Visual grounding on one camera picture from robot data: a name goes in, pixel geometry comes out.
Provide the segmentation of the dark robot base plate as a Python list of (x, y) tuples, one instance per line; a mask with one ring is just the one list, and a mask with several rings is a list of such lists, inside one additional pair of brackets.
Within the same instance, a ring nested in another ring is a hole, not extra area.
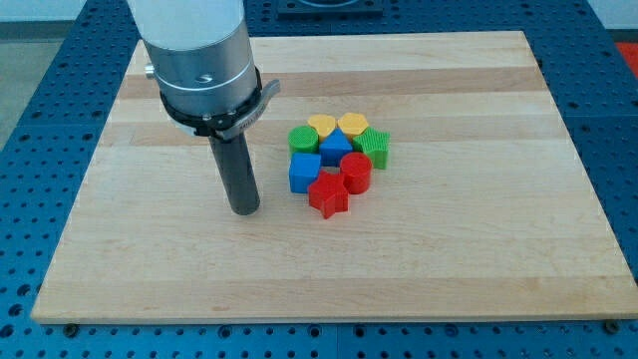
[(327, 16), (381, 16), (384, 12), (383, 0), (278, 0), (278, 19)]

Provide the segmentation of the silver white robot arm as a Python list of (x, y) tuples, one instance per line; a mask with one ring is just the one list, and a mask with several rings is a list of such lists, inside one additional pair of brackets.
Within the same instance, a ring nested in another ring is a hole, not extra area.
[(258, 101), (241, 0), (129, 0), (162, 104), (200, 136), (225, 131)]

